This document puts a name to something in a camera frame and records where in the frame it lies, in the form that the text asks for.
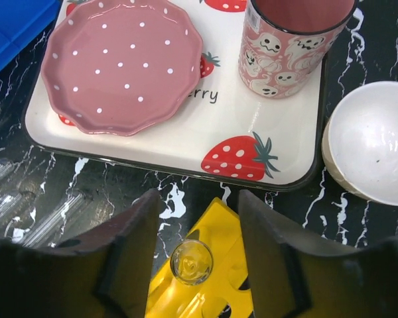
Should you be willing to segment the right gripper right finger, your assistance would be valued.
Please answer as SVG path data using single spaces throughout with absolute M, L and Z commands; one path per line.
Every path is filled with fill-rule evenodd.
M 247 190 L 238 213 L 256 317 L 398 317 L 398 237 L 343 245 Z

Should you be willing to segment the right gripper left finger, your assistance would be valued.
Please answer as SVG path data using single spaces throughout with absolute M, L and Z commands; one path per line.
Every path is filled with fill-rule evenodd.
M 0 317 L 143 317 L 159 193 L 54 248 L 0 239 Z

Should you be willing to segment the yellow test tube rack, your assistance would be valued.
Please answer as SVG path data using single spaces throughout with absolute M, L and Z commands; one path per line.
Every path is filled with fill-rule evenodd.
M 215 198 L 149 286 L 146 317 L 252 317 L 238 215 Z

